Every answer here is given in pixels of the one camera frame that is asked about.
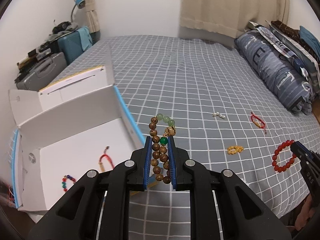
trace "pillow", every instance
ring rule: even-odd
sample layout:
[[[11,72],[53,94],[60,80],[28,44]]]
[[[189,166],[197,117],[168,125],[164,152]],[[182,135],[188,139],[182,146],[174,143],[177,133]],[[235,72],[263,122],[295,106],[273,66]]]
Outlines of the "pillow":
[[[243,34],[235,44],[285,108],[311,114],[311,85],[258,31]]]
[[[316,94],[320,93],[320,74],[318,62],[309,54],[299,43],[281,33],[276,26],[270,24],[271,32],[289,49],[291,49],[301,59],[309,73],[313,90]]]

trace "light green bead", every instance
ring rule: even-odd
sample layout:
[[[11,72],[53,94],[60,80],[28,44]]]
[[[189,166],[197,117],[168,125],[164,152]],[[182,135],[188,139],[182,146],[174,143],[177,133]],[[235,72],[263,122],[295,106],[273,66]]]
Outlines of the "light green bead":
[[[168,116],[164,116],[164,117],[163,117],[163,121],[164,121],[165,123],[169,122],[169,120],[170,120],[170,117],[168,117]]]
[[[157,119],[161,121],[163,119],[163,114],[157,114]]]
[[[175,125],[175,121],[173,119],[170,119],[168,122],[168,126],[174,126]]]

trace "blue tape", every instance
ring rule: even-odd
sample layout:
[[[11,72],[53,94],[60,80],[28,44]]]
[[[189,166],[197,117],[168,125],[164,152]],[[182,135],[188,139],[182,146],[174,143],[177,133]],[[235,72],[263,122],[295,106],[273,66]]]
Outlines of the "blue tape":
[[[17,199],[17,191],[16,191],[16,184],[15,184],[15,159],[16,159],[16,148],[17,148],[17,139],[18,139],[19,130],[16,129],[14,131],[13,135],[13,144],[12,144],[12,151],[11,151],[11,180],[12,180],[12,188],[13,188],[13,194],[14,194],[14,202],[16,204],[16,208],[18,208],[20,205],[18,203]]]
[[[136,124],[131,112],[129,111],[129,109],[127,108],[127,105],[125,104],[121,94],[120,94],[120,91],[119,89],[117,88],[117,86],[113,86],[114,89],[115,89],[115,92],[116,92],[116,95],[117,95],[117,98],[120,102],[120,105],[121,105],[121,108],[123,109],[125,115],[127,116],[132,128],[134,129],[135,133],[137,134],[140,142],[142,145],[145,144],[145,141],[146,141],[146,138],[144,138],[144,136],[142,135],[142,132],[140,131],[138,125]]]

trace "green jade bead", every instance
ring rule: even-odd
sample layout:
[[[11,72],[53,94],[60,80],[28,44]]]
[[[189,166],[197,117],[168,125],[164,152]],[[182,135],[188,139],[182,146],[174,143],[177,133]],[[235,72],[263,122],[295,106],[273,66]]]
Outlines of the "green jade bead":
[[[163,114],[157,114],[157,119],[161,121],[163,119]]]
[[[164,116],[164,117],[163,117],[163,121],[164,121],[165,123],[169,122],[169,120],[170,120],[170,117],[168,117],[168,116]]]
[[[168,126],[174,126],[175,125],[175,121],[173,119],[170,119],[168,122]]]
[[[166,145],[168,143],[168,139],[166,137],[161,137],[160,143],[161,145]]]

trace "bed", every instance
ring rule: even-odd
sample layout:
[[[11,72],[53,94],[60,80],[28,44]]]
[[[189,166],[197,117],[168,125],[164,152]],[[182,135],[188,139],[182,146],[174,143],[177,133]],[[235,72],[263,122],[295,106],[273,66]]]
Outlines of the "bed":
[[[233,170],[278,217],[307,196],[298,159],[276,173],[271,156],[288,139],[318,151],[319,124],[313,115],[286,110],[236,49],[197,39],[116,37],[97,42],[53,82],[104,64],[108,46],[116,85],[145,136],[152,116],[174,118],[177,147],[210,170]],[[251,122],[252,111],[266,122],[267,134]],[[164,128],[159,123],[158,131]],[[244,151],[229,155],[234,145]],[[291,152],[279,156],[284,165]],[[129,217],[130,239],[190,238],[189,194],[164,183],[132,196]]]

